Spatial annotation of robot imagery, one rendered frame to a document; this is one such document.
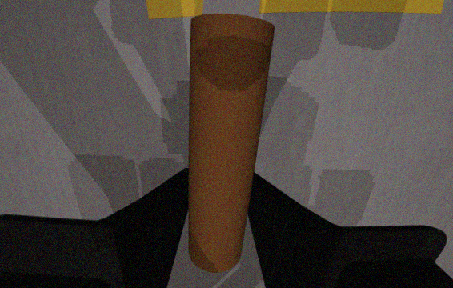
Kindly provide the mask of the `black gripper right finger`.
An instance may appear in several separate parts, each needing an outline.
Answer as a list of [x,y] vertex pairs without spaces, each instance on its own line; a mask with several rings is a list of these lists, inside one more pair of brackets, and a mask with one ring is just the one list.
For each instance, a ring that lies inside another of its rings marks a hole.
[[248,217],[266,288],[334,288],[351,262],[435,262],[447,243],[433,226],[334,225],[255,172]]

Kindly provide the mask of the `brown cylinder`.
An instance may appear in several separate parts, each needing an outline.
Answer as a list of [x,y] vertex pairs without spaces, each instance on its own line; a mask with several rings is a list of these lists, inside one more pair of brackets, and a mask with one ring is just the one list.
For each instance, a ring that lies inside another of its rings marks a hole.
[[221,273],[241,258],[275,27],[260,0],[203,0],[190,20],[191,261]]

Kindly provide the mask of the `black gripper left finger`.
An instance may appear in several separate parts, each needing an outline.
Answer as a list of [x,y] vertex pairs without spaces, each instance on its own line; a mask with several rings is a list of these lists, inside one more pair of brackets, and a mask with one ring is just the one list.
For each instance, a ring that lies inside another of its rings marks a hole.
[[166,288],[188,214],[188,168],[100,220],[0,215],[0,274]]

